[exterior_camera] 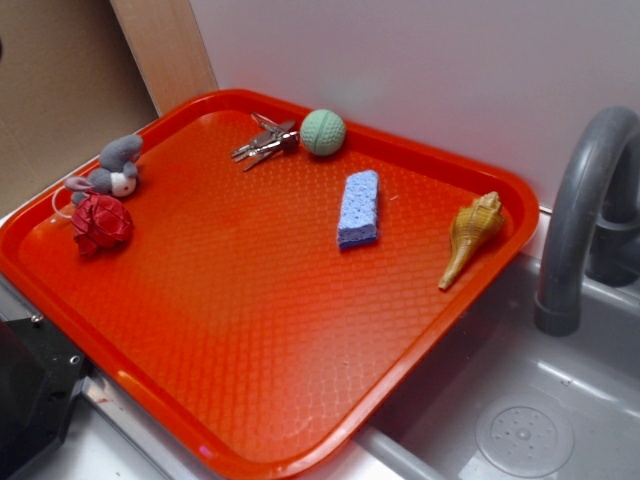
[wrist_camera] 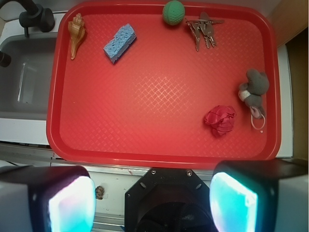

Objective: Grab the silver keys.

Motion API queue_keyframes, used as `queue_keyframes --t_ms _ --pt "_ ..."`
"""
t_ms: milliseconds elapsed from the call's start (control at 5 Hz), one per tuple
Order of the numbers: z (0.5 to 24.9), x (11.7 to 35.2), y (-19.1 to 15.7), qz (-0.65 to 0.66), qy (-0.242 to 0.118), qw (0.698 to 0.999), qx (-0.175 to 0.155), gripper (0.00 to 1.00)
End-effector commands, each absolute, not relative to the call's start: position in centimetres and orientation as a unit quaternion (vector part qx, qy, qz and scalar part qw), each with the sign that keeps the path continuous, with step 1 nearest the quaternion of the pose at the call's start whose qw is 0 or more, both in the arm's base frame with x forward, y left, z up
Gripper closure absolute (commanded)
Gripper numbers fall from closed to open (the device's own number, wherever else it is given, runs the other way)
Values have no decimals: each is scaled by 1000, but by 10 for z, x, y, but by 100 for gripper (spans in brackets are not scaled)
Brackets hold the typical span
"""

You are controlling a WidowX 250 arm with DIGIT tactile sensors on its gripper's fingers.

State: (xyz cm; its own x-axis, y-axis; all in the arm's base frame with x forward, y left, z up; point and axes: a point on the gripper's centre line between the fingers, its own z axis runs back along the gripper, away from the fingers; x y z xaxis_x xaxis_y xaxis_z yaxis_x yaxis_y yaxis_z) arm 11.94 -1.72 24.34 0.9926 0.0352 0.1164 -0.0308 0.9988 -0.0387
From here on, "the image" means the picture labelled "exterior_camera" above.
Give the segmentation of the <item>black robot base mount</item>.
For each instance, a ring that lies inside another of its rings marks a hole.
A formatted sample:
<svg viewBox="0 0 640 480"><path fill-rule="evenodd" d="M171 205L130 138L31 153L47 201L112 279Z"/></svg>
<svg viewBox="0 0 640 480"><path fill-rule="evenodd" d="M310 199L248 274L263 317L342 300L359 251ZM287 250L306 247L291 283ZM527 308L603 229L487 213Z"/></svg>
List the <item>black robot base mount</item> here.
<svg viewBox="0 0 640 480"><path fill-rule="evenodd" d="M64 444L87 372L50 320L1 323L1 477L18 479Z"/></svg>

